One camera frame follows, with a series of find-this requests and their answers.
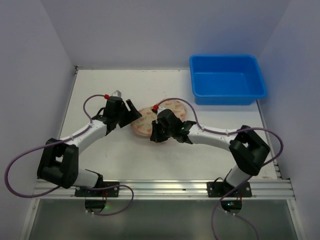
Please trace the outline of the floral pink laundry bag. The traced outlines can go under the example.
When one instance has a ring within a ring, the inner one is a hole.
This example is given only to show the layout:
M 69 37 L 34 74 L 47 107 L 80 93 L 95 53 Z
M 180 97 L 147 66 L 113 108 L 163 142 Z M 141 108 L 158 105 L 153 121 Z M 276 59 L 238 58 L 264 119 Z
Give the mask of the floral pink laundry bag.
M 179 100 L 166 100 L 160 106 L 170 109 L 176 117 L 183 121 L 187 115 L 186 106 Z M 150 137 L 152 135 L 152 121 L 156 120 L 157 115 L 152 112 L 152 106 L 144 107 L 139 110 L 141 118 L 132 122 L 132 130 L 139 136 Z

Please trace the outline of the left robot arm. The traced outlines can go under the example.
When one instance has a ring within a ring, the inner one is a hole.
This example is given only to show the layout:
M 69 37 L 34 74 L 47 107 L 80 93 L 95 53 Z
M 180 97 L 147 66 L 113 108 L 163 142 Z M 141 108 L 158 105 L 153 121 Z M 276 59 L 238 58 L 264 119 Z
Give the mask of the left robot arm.
M 79 167 L 79 156 L 97 140 L 110 134 L 117 126 L 123 128 L 142 117 L 131 100 L 110 96 L 105 107 L 89 117 L 89 123 L 63 139 L 46 142 L 37 177 L 64 189 L 70 187 L 101 188 L 103 176 Z

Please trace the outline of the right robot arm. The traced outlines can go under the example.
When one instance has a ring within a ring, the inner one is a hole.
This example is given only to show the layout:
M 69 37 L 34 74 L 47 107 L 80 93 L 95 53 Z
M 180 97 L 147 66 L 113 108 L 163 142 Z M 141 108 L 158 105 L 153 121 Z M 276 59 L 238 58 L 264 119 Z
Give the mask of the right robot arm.
M 215 128 L 205 130 L 195 121 L 180 120 L 168 108 L 160 107 L 153 112 L 156 113 L 156 119 L 152 121 L 152 142 L 162 143 L 173 138 L 179 143 L 202 144 L 230 152 L 236 165 L 229 171 L 224 183 L 231 188 L 251 176 L 257 176 L 270 153 L 270 147 L 254 130 L 237 132 L 235 135 L 230 135 L 227 130 L 220 135 L 213 133 L 218 131 Z

